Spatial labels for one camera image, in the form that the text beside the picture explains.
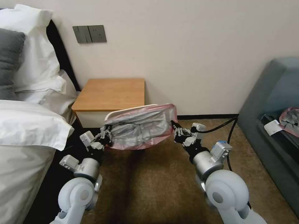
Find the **wooden tabletop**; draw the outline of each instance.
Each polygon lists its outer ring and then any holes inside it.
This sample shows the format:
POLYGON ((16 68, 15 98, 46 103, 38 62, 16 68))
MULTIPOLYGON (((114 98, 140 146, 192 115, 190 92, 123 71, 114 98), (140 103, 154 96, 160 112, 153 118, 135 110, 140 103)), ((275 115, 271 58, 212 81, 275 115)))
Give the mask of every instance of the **wooden tabletop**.
POLYGON ((73 111, 116 111, 144 105, 144 78, 89 79, 73 111))

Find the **trash bag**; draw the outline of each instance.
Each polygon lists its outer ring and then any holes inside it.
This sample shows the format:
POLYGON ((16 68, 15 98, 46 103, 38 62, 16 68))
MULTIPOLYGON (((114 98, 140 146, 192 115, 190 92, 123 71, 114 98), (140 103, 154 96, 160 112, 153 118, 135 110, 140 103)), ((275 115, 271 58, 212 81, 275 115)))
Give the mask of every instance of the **trash bag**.
POLYGON ((299 137, 299 108, 289 107, 279 117, 280 127, 299 137))
POLYGON ((145 149, 168 138, 173 128, 171 120, 178 121, 173 104, 153 105, 111 117, 105 125, 111 125, 111 148, 145 149))

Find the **gray pillow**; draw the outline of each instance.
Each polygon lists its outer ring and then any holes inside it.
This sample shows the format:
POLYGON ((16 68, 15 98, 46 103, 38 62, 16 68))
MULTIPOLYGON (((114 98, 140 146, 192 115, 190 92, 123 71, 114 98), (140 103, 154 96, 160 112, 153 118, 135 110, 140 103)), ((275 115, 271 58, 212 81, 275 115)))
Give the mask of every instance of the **gray pillow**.
POLYGON ((25 34, 0 28, 0 100, 17 100, 13 76, 20 66, 25 34))

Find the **black cable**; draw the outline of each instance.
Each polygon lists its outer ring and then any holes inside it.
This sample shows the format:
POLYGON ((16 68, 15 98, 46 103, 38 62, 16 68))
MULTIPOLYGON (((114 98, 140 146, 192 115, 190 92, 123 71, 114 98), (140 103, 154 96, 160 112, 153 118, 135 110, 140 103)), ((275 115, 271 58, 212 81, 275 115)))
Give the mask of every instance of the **black cable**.
MULTIPOLYGON (((238 122, 238 117, 232 118, 232 119, 228 120, 227 122, 225 122, 225 123, 223 123, 223 124, 221 124, 221 125, 219 125, 219 126, 213 128, 213 129, 207 130, 207 131, 197 131, 197 130, 196 130, 196 127, 193 127, 193 129, 191 128, 191 132, 210 133, 210 132, 216 131, 216 130, 218 130, 218 129, 220 129, 220 128, 226 126, 226 125, 228 125, 228 124, 231 123, 232 121, 233 121, 234 123, 233 123, 233 125, 232 125, 231 128, 230 128, 230 132, 229 132, 229 134, 228 134, 228 138, 227 138, 227 143, 229 144, 229 143, 230 143, 230 139, 231 139, 231 135, 232 135, 232 133, 233 133, 233 131, 234 131, 234 128, 235 128, 235 126, 236 126, 236 124, 237 124, 237 122, 238 122)), ((231 165, 230 165, 230 157, 229 157, 229 154, 226 156, 226 160, 227 160, 227 165, 228 165, 229 170, 230 170, 230 171, 233 171, 232 168, 231 168, 231 165)), ((248 207, 251 209, 251 205, 250 205, 249 201, 247 202, 247 205, 248 205, 248 207)))
MULTIPOLYGON (((234 131, 234 128, 235 128, 237 122, 238 122, 238 118, 236 117, 233 125, 230 128, 230 133, 228 134, 228 138, 227 138, 227 143, 228 144, 230 143, 231 135, 234 131)), ((229 156, 229 154, 226 156, 226 160, 227 160, 227 165, 228 165, 229 170, 233 171, 232 168, 231 168, 231 165, 230 165, 230 156, 229 156)), ((247 205, 251 209, 251 204, 249 203, 249 201, 247 202, 247 205)))
POLYGON ((225 123, 223 123, 223 124, 221 124, 221 125, 213 128, 213 129, 207 130, 207 131, 198 131, 198 130, 196 130, 196 127, 191 127, 190 131, 193 132, 193 133, 194 132, 197 132, 197 133, 210 133, 210 132, 216 131, 216 130, 218 130, 218 129, 220 129, 220 128, 226 126, 226 125, 228 125, 229 123, 231 123, 231 122, 233 122, 235 120, 238 120, 238 118, 237 117, 232 118, 232 119, 228 120, 227 122, 225 122, 225 123))

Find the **black baseboard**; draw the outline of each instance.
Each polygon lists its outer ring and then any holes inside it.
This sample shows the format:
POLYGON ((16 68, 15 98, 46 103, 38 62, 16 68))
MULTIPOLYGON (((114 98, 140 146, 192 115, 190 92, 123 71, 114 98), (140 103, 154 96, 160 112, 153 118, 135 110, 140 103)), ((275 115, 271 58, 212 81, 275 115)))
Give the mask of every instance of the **black baseboard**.
POLYGON ((178 115, 178 120, 195 119, 230 119, 238 117, 239 114, 201 114, 201 115, 178 115))

